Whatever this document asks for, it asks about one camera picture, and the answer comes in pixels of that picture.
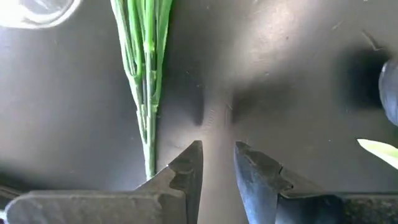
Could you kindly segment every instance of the black metal tool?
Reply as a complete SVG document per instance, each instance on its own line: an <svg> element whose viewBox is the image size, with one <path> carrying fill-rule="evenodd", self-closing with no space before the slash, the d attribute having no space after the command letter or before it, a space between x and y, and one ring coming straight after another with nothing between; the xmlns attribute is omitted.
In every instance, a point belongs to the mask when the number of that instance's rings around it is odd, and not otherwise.
<svg viewBox="0 0 398 224"><path fill-rule="evenodd" d="M391 123L398 126L398 61L386 62L379 77L379 94L384 112Z"/></svg>
<svg viewBox="0 0 398 224"><path fill-rule="evenodd" d="M194 141L165 169L132 192L30 192L7 205L6 223L194 224L202 174L202 143Z"/></svg>
<svg viewBox="0 0 398 224"><path fill-rule="evenodd" d="M8 202L21 194L22 193L18 190L0 185L0 207L5 207Z"/></svg>
<svg viewBox="0 0 398 224"><path fill-rule="evenodd" d="M398 196L326 192L243 142L236 178L250 224L398 223Z"/></svg>

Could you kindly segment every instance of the dark gray surface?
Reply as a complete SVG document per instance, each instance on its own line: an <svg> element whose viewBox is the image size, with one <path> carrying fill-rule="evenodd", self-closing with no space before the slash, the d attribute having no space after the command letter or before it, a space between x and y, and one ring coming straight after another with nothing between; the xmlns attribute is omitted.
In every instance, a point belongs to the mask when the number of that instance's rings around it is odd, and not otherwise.
<svg viewBox="0 0 398 224"><path fill-rule="evenodd" d="M361 33L396 52L397 11L395 0L175 0L158 165L203 140L200 223L247 222L235 139L327 190L398 190L397 172L355 140L398 146L374 94L387 56ZM2 174L53 189L144 181L107 0L54 29L0 29L0 59Z"/></svg>

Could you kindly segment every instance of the green plant stem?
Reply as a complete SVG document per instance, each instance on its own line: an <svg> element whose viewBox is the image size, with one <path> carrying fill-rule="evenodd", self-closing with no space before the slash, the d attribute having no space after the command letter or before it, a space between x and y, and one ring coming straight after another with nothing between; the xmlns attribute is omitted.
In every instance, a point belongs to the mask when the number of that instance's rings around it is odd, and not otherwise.
<svg viewBox="0 0 398 224"><path fill-rule="evenodd" d="M147 179L155 175L156 114L172 0L111 0L123 67L137 107Z"/></svg>

